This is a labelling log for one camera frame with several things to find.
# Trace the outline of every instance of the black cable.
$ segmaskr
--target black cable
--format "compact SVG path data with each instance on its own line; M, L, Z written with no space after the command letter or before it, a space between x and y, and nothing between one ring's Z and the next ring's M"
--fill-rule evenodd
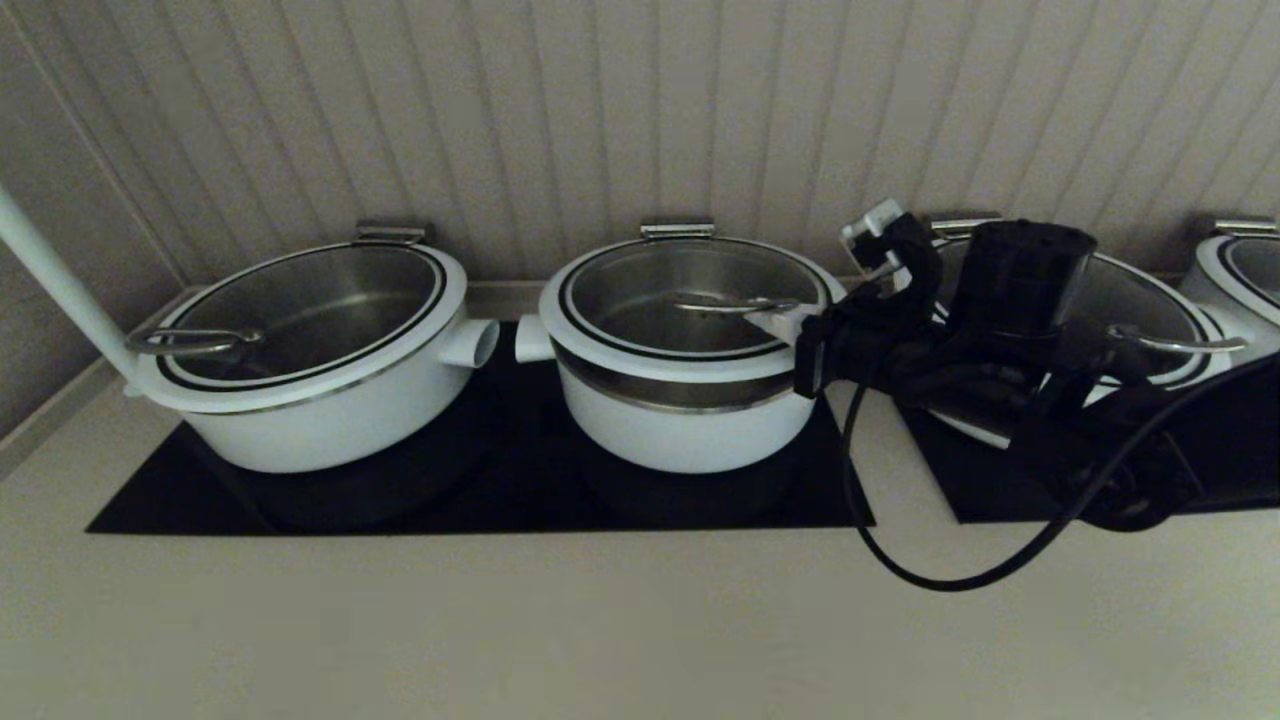
M1101 465L1101 468L1093 475L1093 479L1091 479L1089 483L1080 492L1079 497L1076 497L1075 501L1073 501L1070 505L1060 510L1059 514L1052 520L1050 520L1044 525L1044 528L1036 534L1034 538L1030 539L1030 542L1023 546L1023 548L1019 550L1018 552L1009 556L1009 559L1006 559L1004 562L969 578L960 578L955 580L938 580L934 578L925 578L923 575L916 575L915 573L911 573L906 568L902 568L901 565L895 562L893 559L890 557L883 548L881 548L879 543L876 542L876 538L872 537L870 530L867 528L867 519L863 516L863 512L859 509L858 503L854 502L852 484L856 483L858 487L861 488L861 480L858 479L858 470L854 468L854 461L851 457L854 421L858 419L858 410L863 404L863 396L867 395L865 383L858 386L858 391L854 393L854 400L849 404L849 411L845 415L845 429L841 436L842 437L841 446L844 450L842 480L845 489L845 502L849 505L849 510L854 515L854 523L856 524L858 534L861 536L863 542L867 543L867 548L872 551L872 555L876 556L876 560L879 560L882 565L888 568L888 570L895 575L897 575L899 578L906 580L908 583L911 583L913 585L937 592L964 592L964 591L983 588L996 582L1000 582L1007 578L1009 575L1012 575L1018 570L1025 568L1027 564L1034 560L1037 555L1043 552L1044 548L1048 547L1048 544L1053 542L1053 539L1064 529L1066 529L1066 525L1070 524L1071 520L1075 520L1076 518L1080 516L1080 512L1083 512L1084 509L1088 507L1089 502L1093 501L1094 496L1098 495L1098 491L1101 491L1102 487L1106 484L1107 478L1111 477L1111 473L1114 473L1115 469L1121 462L1124 462L1124 460L1129 456L1130 452L1133 452L1133 450L1138 446L1138 443L1146 439L1147 436L1149 436L1157 427L1160 427L1165 420L1167 420L1170 415L1181 410L1188 404L1198 400L1199 397L1217 388L1219 386L1225 384L1226 382L1235 379L1238 375L1244 374L1247 369L1252 369L1252 364L1243 365L1240 368L1215 375L1202 382L1201 384L1196 386L1185 395L1175 398L1169 405L1161 407L1160 411L1157 411L1155 415L1151 416L1151 419L1143 423L1132 436L1129 436L1128 439L1125 439L1124 443L1120 445L1120 447L1115 450L1115 452L1111 454L1110 457L1107 457L1106 462Z

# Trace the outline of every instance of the wall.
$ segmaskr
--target wall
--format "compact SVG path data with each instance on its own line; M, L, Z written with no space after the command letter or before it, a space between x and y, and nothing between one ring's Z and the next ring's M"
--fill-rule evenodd
M660 214L847 270L833 231L883 196L1176 272L1192 210L1280 210L1265 0L8 6L183 282L358 218L434 219L490 279Z
M131 328L182 284L59 105L0 5L0 182L108 309ZM0 437L96 356L0 246Z

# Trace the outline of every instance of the beige countertop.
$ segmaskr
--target beige countertop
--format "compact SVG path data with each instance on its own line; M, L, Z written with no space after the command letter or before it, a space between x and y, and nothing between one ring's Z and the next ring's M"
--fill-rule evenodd
M0 483L0 717L1280 716L1274 512L1076 524L959 596L850 530L88 536L177 424L120 389ZM1036 530L956 525L883 396L859 428L908 566Z

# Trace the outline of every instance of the white pole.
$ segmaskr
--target white pole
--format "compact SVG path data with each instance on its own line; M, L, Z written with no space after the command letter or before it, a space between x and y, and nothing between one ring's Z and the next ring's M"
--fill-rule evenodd
M133 383L137 368L136 356L124 347L124 333L102 310L93 296L88 293L67 263L49 246L31 218L22 211L9 192L0 186L0 238L18 260L31 270L36 282L54 299L54 302L67 313L67 316L79 327L106 360Z

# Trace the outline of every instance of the cooking pot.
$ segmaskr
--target cooking pot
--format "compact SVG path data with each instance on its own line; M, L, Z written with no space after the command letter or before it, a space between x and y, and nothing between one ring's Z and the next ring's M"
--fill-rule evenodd
M814 263L714 225L646 225L577 258L521 318L516 359L554 359L570 413L609 452L669 473L750 465L787 445L813 401L795 352L741 318L817 309L844 288Z
M1240 365L1280 351L1280 232L1274 220L1219 220L1178 290L1249 346Z
M974 225L956 222L955 227L960 231L933 242L942 259L942 284L933 316L938 323L946 322ZM934 224L934 229L938 229L938 224ZM895 288L901 290L910 282L910 275L900 270L895 273L892 282ZM1175 343L1203 345L1225 340L1222 327L1178 291L1129 264L1096 252L1085 266L1079 295L1071 302L1062 342L1101 343L1108 325L1133 327L1142 336ZM1225 352L1184 354L1158 348L1142 348L1140 352L1151 368L1151 383L1169 389L1198 383L1231 366L1231 357ZM1119 387L1120 383L1114 378L1102 378L1087 404L1101 400ZM1009 447L1007 430L1011 428L979 427L945 413L933 415L987 445Z
M225 460L298 473L376 452L421 428L493 352L466 273L413 228L276 258L182 304L127 341L133 383Z

